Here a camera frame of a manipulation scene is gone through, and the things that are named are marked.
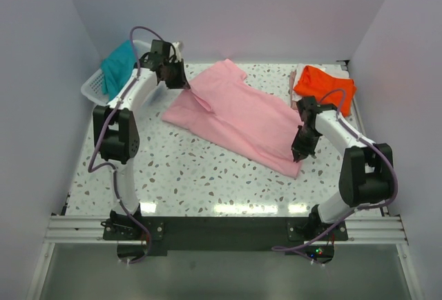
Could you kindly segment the pink t-shirt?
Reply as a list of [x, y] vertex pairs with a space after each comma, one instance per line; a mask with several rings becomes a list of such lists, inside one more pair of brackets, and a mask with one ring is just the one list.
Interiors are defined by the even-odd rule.
[[216, 62], [190, 81], [162, 119], [194, 135], [295, 178], [291, 145], [299, 113], [279, 97], [246, 84], [247, 74], [231, 60]]

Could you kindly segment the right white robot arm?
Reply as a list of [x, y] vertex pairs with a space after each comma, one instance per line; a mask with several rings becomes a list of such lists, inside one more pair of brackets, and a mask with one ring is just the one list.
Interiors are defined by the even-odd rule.
[[333, 104], [320, 104], [313, 96], [296, 102], [302, 124], [291, 145], [294, 161], [315, 155], [321, 137], [342, 156], [338, 192], [312, 207], [304, 225], [294, 227], [305, 239], [322, 240], [356, 210], [390, 204], [398, 193], [392, 148], [377, 144], [358, 132]]

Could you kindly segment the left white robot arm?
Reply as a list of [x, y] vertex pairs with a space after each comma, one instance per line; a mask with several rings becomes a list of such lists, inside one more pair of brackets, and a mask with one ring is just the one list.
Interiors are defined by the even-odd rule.
[[133, 70], [122, 90], [104, 106], [93, 110], [95, 148], [88, 166], [90, 173], [109, 166], [113, 177], [115, 206], [112, 213], [127, 215], [118, 230], [127, 239], [138, 238], [143, 222], [135, 193], [134, 159], [140, 148], [136, 117], [138, 109], [160, 84], [169, 89], [190, 89], [184, 71], [182, 43], [154, 39], [143, 54], [131, 44], [135, 56]]

